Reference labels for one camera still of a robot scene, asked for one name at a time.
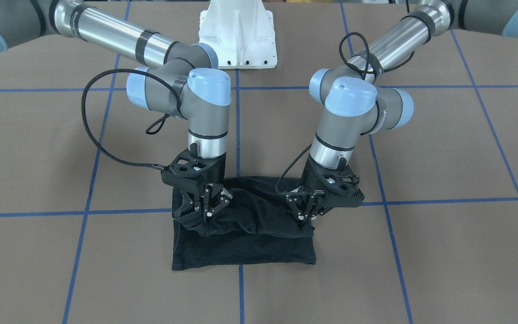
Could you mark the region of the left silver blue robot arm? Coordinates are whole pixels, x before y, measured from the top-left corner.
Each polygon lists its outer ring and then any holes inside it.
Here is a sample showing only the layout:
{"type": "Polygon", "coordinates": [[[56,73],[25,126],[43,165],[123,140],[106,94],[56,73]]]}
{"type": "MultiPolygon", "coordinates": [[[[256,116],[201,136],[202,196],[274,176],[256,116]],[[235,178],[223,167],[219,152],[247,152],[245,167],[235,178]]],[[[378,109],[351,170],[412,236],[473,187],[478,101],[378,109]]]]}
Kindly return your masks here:
{"type": "Polygon", "coordinates": [[[383,74],[432,38],[462,29],[518,37],[518,0],[420,0],[410,13],[372,45],[335,69],[312,76],[309,94],[323,105],[322,117],[301,181],[286,201],[302,225],[335,207],[358,207],[364,195],[348,166],[358,138],[409,122],[415,110],[403,90],[376,87],[383,74]]]}

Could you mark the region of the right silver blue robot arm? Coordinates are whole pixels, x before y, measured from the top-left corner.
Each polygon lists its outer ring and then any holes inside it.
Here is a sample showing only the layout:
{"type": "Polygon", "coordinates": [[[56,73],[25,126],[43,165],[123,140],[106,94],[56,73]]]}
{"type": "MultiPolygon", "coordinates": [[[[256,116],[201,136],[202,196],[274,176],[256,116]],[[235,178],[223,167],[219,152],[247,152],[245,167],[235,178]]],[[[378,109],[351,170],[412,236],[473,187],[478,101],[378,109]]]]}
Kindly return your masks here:
{"type": "Polygon", "coordinates": [[[162,181],[179,189],[181,207],[174,217],[186,226],[187,215],[193,214],[195,225],[207,224],[230,203],[232,195],[224,188],[223,179],[232,85],[229,75],[218,69],[216,52],[209,45],[183,44],[83,0],[0,0],[0,53],[46,35],[80,39],[142,65],[102,72],[84,88],[84,128],[103,154],[132,165],[110,154],[92,135],[86,97],[99,79],[125,72],[129,100],[163,113],[157,125],[162,126],[170,117],[189,123],[188,148],[171,164],[138,164],[160,170],[162,181]]]}

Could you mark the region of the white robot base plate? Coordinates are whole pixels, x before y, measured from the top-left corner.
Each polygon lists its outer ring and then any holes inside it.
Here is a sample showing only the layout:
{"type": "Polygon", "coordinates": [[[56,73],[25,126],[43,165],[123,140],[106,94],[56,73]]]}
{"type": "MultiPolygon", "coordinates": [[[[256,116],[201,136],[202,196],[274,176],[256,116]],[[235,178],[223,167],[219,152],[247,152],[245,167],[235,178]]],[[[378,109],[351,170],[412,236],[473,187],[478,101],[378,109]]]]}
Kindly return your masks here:
{"type": "Polygon", "coordinates": [[[200,13],[199,43],[209,45],[218,68],[275,68],[273,14],[261,0],[212,0],[200,13]]]}

